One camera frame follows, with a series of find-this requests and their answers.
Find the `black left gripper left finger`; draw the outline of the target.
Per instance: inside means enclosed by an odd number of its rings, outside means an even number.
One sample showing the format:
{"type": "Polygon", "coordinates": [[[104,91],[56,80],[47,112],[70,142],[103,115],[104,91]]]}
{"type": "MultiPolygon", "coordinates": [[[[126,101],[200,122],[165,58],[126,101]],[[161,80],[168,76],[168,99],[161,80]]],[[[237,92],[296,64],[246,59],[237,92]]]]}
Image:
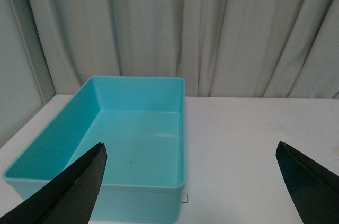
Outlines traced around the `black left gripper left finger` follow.
{"type": "Polygon", "coordinates": [[[2,216],[1,223],[88,223],[102,184],[106,161],[106,148],[100,142],[2,216]]]}

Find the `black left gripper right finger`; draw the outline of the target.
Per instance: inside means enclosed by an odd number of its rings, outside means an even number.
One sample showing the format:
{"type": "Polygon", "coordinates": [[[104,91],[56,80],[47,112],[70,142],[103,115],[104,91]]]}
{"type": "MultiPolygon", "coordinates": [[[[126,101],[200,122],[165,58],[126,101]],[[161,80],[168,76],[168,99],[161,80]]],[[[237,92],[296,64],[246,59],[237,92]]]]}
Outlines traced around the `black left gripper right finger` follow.
{"type": "Polygon", "coordinates": [[[280,141],[276,159],[303,223],[338,223],[338,175],[280,141]]]}

